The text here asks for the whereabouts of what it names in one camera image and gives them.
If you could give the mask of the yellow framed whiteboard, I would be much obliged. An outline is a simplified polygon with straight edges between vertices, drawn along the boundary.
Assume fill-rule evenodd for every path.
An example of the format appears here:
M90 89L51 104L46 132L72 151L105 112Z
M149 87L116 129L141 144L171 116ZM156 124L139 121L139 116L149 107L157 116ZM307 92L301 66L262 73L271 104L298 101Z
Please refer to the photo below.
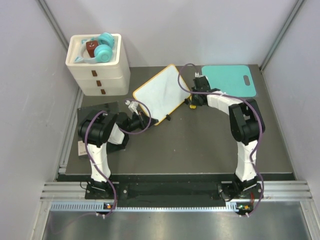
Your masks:
M142 102L142 110L161 123L190 97L190 89L174 64L170 64L133 91L133 98Z

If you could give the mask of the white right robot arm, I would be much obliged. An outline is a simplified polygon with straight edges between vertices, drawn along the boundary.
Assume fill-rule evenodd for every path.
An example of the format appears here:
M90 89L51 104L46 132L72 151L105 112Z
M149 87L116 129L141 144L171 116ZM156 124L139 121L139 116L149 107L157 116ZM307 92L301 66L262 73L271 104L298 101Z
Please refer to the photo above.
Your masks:
M206 76L196 74L193 79L190 107L208 106L229 117L231 135L237 142L237 167L230 187L221 192L231 200L235 196L245 198L257 185L256 150L260 132L265 130L259 107L255 99L246 101L228 97L226 93L211 88Z

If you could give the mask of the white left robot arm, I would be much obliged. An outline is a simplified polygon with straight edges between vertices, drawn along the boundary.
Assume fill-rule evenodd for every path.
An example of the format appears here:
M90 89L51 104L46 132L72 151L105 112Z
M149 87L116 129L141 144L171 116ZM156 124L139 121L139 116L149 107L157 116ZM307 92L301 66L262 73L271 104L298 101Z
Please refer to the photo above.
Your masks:
M107 179L111 176L108 153L126 148L129 135L135 130L144 131L159 121L138 111L129 117L125 112L107 113L92 110L79 119L77 134L89 152L91 179L98 182L96 192L102 198L109 198L114 191Z

